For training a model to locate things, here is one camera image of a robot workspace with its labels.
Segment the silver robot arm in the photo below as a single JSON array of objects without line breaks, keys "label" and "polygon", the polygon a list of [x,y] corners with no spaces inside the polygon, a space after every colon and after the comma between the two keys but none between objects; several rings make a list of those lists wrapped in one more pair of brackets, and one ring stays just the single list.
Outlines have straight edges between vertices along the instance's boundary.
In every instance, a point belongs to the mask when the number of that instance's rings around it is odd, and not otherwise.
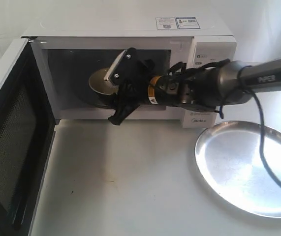
[{"label": "silver robot arm", "polygon": [[259,92],[281,91],[281,59],[255,66],[223,59],[196,68],[178,62],[158,74],[151,59],[141,60],[129,48],[116,57],[104,82],[117,89],[108,102],[114,125],[145,104],[222,116],[224,106],[244,104]]}]

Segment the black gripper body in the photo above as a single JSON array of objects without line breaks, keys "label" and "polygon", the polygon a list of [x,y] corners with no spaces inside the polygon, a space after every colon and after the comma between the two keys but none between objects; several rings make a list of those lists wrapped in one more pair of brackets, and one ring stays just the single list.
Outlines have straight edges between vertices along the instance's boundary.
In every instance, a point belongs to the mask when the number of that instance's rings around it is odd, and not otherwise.
[{"label": "black gripper body", "polygon": [[151,59],[138,60],[136,69],[133,79],[134,108],[141,105],[180,106],[182,86],[177,76],[185,72],[186,63],[176,63],[164,75],[156,74],[155,63]]}]

